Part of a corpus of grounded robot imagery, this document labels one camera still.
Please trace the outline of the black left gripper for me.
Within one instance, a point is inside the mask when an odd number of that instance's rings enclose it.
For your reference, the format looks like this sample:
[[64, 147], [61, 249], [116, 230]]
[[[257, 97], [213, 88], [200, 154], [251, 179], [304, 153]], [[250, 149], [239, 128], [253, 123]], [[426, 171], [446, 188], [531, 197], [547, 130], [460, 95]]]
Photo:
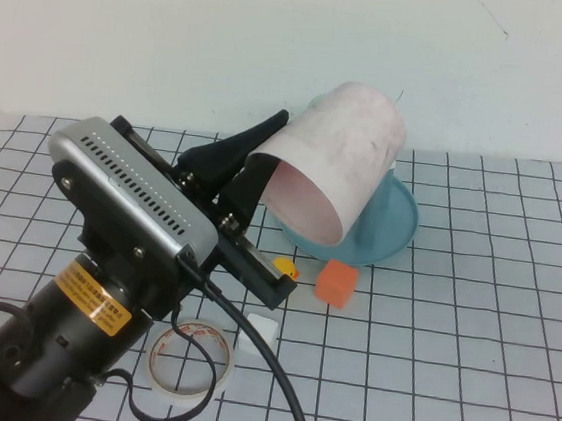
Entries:
[[245, 236], [276, 159], [247, 156], [285, 109], [239, 134], [162, 158], [122, 116], [90, 120], [80, 237], [90, 276], [130, 311], [164, 317], [221, 266], [268, 308], [295, 285]]

